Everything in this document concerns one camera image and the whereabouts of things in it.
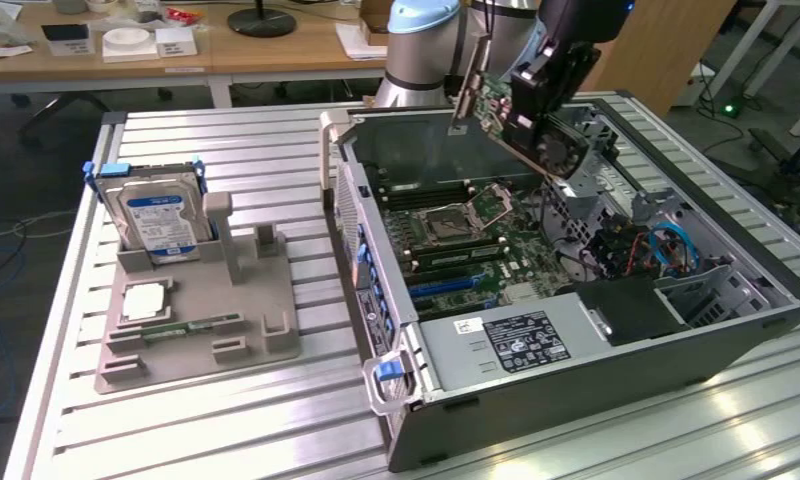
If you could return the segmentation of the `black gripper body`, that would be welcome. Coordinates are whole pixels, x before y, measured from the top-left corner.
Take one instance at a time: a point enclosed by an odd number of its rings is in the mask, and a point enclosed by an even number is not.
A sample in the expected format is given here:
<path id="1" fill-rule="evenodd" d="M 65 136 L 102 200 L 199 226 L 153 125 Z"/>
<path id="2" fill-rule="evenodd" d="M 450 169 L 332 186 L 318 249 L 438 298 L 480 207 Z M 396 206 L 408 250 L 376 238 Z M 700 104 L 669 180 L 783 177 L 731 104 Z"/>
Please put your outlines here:
<path id="1" fill-rule="evenodd" d="M 510 112 L 536 121 L 570 100 L 634 9 L 626 0 L 542 1 L 541 38 L 510 71 Z"/>

